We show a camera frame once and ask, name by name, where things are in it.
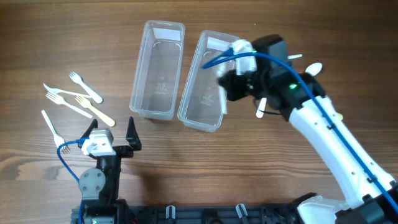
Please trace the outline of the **white spoon wide handle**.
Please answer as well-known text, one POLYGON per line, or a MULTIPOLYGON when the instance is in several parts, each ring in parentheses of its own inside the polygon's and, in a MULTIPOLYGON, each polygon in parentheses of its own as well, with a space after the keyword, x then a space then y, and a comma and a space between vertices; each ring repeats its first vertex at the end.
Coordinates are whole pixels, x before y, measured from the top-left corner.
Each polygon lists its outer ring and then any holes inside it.
POLYGON ((262 98, 259 101, 259 104, 257 106, 257 111, 256 111, 257 118, 263 118, 263 116, 265 114, 266 104, 267 104, 267 98, 262 98))

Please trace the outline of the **white spoon thin handle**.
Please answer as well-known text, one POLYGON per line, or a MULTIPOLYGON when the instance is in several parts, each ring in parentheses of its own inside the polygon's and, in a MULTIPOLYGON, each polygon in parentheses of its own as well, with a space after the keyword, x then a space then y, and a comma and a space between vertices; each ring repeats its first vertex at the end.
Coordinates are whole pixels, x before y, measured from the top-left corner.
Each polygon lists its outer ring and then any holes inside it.
POLYGON ((221 108, 221 112, 223 114, 227 114, 228 110, 227 110, 227 94, 226 94, 226 90, 220 86, 219 87, 219 98, 220 98, 220 108, 221 108))

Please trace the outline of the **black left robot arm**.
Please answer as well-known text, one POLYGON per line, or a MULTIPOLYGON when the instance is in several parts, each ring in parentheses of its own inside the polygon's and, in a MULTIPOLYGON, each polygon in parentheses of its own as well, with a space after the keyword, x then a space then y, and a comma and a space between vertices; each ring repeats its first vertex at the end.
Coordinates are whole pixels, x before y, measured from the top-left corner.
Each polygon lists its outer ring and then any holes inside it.
POLYGON ((94 119, 81 136, 78 147, 84 155, 96 160, 96 167, 82 173, 78 181, 81 205, 71 214, 71 223, 139 223, 138 216, 124 199, 119 199, 121 160, 132 158, 142 149, 134 118, 130 117, 126 141, 113 146, 113 135, 108 128, 100 129, 94 119))

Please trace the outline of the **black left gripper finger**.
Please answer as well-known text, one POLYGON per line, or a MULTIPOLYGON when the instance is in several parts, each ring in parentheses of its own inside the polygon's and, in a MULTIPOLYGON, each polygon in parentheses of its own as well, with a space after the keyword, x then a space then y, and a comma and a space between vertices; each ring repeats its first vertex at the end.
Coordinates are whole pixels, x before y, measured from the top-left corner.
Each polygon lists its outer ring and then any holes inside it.
POLYGON ((90 133, 92 132, 92 130, 98 128, 98 120, 94 119, 91 124, 89 125, 88 129, 83 133, 83 135, 81 136, 79 142, 78 142, 78 147, 82 148, 84 140, 89 138, 90 133))
POLYGON ((142 149, 142 143, 137 134, 134 118, 132 116, 129 118, 127 126, 126 141, 133 151, 140 151, 142 149))

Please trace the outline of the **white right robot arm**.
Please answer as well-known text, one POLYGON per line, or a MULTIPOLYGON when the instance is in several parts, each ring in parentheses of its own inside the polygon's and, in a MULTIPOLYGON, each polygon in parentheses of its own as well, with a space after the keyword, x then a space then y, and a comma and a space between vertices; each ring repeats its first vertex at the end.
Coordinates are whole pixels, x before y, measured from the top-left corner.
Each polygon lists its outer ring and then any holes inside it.
POLYGON ((219 78, 230 101, 265 98, 313 146, 335 177, 344 200, 308 194, 295 204, 302 223, 396 223, 397 181, 363 149, 310 72, 297 72, 284 39, 268 35, 229 44, 209 66, 234 61, 219 78))

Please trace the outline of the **white plastic spoon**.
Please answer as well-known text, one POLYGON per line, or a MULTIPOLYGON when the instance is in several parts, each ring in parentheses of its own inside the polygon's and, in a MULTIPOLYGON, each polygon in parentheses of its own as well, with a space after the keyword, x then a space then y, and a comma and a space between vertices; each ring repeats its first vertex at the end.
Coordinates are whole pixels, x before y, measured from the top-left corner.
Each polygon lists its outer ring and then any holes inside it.
POLYGON ((310 74, 311 76, 314 77, 314 76, 318 75, 321 72, 322 68, 323 68, 322 63, 316 62, 316 63, 313 63, 313 64, 309 65, 305 69, 305 73, 308 73, 308 74, 310 74))
POLYGON ((300 57, 303 57, 303 55, 302 54, 289 55, 287 58, 289 60, 293 60, 293 59, 300 58, 300 57))

